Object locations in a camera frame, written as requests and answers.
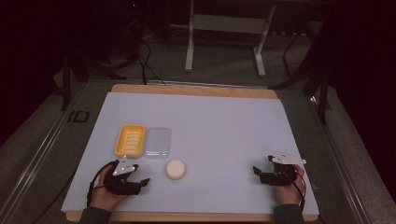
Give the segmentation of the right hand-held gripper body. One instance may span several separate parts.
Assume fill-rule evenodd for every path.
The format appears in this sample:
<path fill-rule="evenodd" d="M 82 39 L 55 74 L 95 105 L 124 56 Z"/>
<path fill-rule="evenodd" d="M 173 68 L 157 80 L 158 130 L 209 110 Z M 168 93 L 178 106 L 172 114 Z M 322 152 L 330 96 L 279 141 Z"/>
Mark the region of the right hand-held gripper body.
<path fill-rule="evenodd" d="M 306 164 L 306 160 L 286 152 L 281 152 L 274 157 L 274 162 L 272 162 L 274 171 L 272 173 L 263 173 L 260 176 L 261 183 L 270 186 L 291 185 L 297 178 L 294 165 Z"/>

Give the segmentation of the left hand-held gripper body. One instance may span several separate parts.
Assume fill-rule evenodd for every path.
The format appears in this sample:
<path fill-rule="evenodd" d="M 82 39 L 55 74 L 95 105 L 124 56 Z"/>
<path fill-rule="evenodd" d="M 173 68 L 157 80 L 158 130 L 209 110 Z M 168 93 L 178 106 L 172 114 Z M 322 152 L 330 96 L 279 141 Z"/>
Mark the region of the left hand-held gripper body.
<path fill-rule="evenodd" d="M 141 184 L 130 182 L 128 178 L 136 171 L 138 165 L 132 164 L 126 156 L 111 161 L 106 165 L 109 170 L 104 179 L 106 189 L 116 195 L 137 195 Z"/>

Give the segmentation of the person's left hand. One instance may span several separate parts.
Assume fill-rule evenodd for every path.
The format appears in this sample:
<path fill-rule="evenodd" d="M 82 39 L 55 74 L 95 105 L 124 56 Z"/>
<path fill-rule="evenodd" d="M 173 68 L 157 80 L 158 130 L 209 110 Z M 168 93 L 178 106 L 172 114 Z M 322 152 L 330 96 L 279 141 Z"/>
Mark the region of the person's left hand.
<path fill-rule="evenodd" d="M 90 202 L 90 207 L 100 208 L 107 212 L 112 212 L 122 201 L 128 198 L 128 195 L 116 195 L 106 189 L 104 179 L 110 170 L 111 166 L 108 166 L 99 175 L 99 180 L 92 191 Z"/>

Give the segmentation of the person's right hand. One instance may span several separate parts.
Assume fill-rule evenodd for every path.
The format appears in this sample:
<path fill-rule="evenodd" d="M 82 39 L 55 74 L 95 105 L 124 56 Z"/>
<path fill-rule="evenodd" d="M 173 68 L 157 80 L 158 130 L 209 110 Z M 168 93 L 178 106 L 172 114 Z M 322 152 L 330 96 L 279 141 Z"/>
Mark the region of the person's right hand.
<path fill-rule="evenodd" d="M 288 186 L 276 187 L 276 196 L 280 204 L 297 204 L 303 201 L 305 193 L 304 170 L 299 165 L 294 165 L 297 173 L 296 180 Z"/>

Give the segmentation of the yellow soap dish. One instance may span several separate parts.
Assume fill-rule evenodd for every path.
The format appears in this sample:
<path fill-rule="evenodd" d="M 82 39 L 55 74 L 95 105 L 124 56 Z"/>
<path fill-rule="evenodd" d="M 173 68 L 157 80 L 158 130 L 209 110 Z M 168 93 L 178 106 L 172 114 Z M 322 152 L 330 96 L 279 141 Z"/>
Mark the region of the yellow soap dish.
<path fill-rule="evenodd" d="M 126 124 L 120 127 L 114 149 L 117 156 L 138 158 L 142 155 L 145 143 L 146 127 L 139 124 Z"/>

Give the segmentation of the round white soap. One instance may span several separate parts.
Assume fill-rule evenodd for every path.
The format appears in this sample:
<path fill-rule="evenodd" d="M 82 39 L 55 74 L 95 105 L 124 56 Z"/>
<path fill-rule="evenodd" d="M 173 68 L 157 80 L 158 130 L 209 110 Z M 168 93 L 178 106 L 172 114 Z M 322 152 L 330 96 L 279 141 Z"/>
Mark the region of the round white soap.
<path fill-rule="evenodd" d="M 166 164 L 165 172 L 172 180 L 181 179 L 186 173 L 186 164 L 181 160 L 172 160 Z"/>

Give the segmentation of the clear plastic container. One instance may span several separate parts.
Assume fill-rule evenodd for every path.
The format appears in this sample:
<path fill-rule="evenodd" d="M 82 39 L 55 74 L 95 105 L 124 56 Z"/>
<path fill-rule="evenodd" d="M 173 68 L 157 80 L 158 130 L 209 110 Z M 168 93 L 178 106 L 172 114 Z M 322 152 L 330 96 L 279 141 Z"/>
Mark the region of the clear plastic container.
<path fill-rule="evenodd" d="M 171 131 L 167 128 L 149 128 L 144 156 L 149 159 L 166 159 L 170 154 Z"/>

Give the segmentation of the white foam mat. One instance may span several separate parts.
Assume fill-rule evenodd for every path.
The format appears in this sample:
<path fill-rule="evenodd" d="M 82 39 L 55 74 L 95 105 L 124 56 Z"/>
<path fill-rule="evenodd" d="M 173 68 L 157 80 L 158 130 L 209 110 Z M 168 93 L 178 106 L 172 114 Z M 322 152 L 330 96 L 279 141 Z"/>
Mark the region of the white foam mat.
<path fill-rule="evenodd" d="M 111 92 L 63 211 L 85 208 L 92 178 L 115 158 L 120 127 L 132 123 L 169 129 L 170 154 L 166 159 L 142 156 L 135 160 L 139 167 L 133 181 L 150 181 L 118 206 L 120 212 L 271 214 L 275 191 L 261 183 L 252 167 L 270 172 L 269 155 L 299 153 L 284 106 L 277 99 Z M 186 164 L 179 180 L 166 175 L 166 164 L 172 160 Z"/>

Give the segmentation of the black metal stand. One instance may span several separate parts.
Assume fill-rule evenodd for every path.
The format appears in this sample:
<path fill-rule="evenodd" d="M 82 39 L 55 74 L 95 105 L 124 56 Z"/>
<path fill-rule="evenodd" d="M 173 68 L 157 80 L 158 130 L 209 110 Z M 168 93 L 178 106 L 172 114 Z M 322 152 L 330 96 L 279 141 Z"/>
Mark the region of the black metal stand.
<path fill-rule="evenodd" d="M 303 87 L 303 94 L 306 97 L 313 98 L 315 94 L 319 92 L 318 118 L 323 125 L 327 124 L 325 115 L 329 89 L 330 66 L 323 62 L 319 58 L 318 54 L 320 43 L 323 42 L 325 38 L 326 35 L 323 34 L 322 31 L 318 31 L 310 49 L 304 56 L 302 63 L 294 70 L 291 77 L 286 81 L 268 87 L 269 90 L 283 90 L 306 78 L 306 82 Z"/>
<path fill-rule="evenodd" d="M 77 81 L 87 82 L 89 79 L 87 66 L 97 69 L 99 72 L 112 79 L 125 79 L 125 77 L 115 74 L 109 68 L 101 65 L 99 62 L 88 57 L 82 52 L 68 52 L 63 58 L 62 86 L 57 90 L 57 92 L 63 97 L 63 104 L 61 107 L 62 111 L 65 111 L 71 102 L 71 75 L 74 75 Z"/>

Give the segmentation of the white metal stand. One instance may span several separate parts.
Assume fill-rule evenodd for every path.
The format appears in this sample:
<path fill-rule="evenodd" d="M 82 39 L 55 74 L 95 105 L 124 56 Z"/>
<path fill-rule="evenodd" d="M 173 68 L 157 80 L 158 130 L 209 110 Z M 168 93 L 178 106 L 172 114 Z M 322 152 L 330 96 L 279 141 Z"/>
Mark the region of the white metal stand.
<path fill-rule="evenodd" d="M 184 70 L 191 72 L 194 56 L 194 31 L 218 31 L 229 33 L 255 34 L 261 37 L 259 43 L 253 48 L 253 55 L 259 77 L 265 77 L 266 72 L 262 59 L 262 50 L 267 36 L 269 35 L 272 19 L 276 11 L 276 5 L 270 5 L 264 19 L 238 18 L 207 14 L 196 14 L 195 1 L 190 0 L 189 13 L 189 40 L 187 46 L 186 62 Z"/>

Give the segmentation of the dark equipment rack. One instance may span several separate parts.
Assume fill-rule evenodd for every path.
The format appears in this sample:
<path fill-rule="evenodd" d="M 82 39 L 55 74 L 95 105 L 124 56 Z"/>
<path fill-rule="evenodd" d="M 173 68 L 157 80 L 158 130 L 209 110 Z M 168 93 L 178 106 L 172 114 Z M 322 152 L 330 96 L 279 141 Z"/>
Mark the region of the dark equipment rack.
<path fill-rule="evenodd" d="M 144 27 L 149 22 L 149 0 L 122 0 L 123 25 L 120 51 L 127 62 L 134 62 L 138 55 Z"/>

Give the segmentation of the metal floor rail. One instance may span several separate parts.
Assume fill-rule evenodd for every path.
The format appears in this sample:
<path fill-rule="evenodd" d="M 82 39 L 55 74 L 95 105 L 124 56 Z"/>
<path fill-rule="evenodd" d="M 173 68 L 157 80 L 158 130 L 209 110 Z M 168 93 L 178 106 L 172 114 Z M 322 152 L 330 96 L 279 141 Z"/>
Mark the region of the metal floor rail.
<path fill-rule="evenodd" d="M 85 89 L 77 83 L 71 100 L 51 95 L 0 147 L 0 224 L 8 224 L 71 112 L 71 106 Z"/>
<path fill-rule="evenodd" d="M 349 207 L 354 215 L 357 224 L 371 224 L 370 218 L 362 205 L 361 199 L 358 192 L 355 190 L 352 179 L 347 171 L 344 162 L 342 161 L 341 154 L 332 139 L 332 135 L 327 125 L 324 125 L 322 119 L 318 117 L 318 99 L 315 96 L 307 98 L 311 110 L 318 120 L 319 129 L 321 134 L 324 136 L 324 140 L 328 146 L 330 153 L 330 160 L 332 161 L 332 167 L 338 177 L 339 185 L 342 188 Z"/>

